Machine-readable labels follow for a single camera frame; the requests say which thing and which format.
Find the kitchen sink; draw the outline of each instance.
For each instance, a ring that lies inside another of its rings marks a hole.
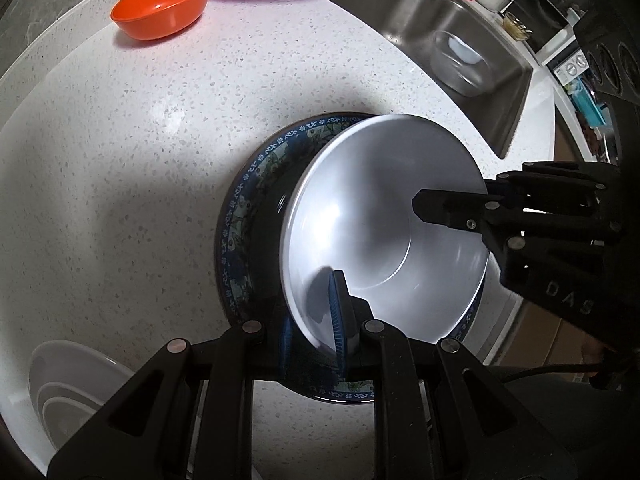
[[[431,76],[504,158],[529,89],[532,69],[518,51],[462,0],[329,0],[361,19]],[[472,47],[492,75],[490,91],[463,96],[431,68],[432,37],[445,30]]]

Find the screw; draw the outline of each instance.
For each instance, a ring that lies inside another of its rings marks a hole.
[[[379,319],[370,319],[364,324],[364,328],[367,332],[377,334],[385,329],[385,324]]]
[[[455,339],[447,337],[440,342],[440,348],[442,348],[447,354],[455,354],[460,350],[460,343]]]
[[[242,324],[242,330],[244,332],[247,332],[248,334],[255,334],[256,332],[260,332],[261,329],[262,329],[262,323],[260,323],[260,321],[251,320],[251,321],[245,321]]]
[[[187,348],[187,342],[184,339],[171,339],[166,344],[166,349],[172,354],[179,354]]]
[[[519,251],[525,245],[524,238],[521,236],[514,236],[507,240],[507,247],[513,249],[514,251]]]

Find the speckled countertop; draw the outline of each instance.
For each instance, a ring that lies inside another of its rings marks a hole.
[[[330,110],[417,114],[461,139],[487,177],[553,149],[553,95],[538,70],[500,160],[436,83],[327,0],[210,0],[194,27],[144,48],[109,22],[116,1],[85,0],[0,79],[0,412],[44,462],[30,352],[65,338],[137,368],[173,337],[219,336],[220,203],[281,127]],[[490,266],[465,340],[481,358],[517,300]],[[254,417],[265,478],[371,478],[371,405],[257,383]]]

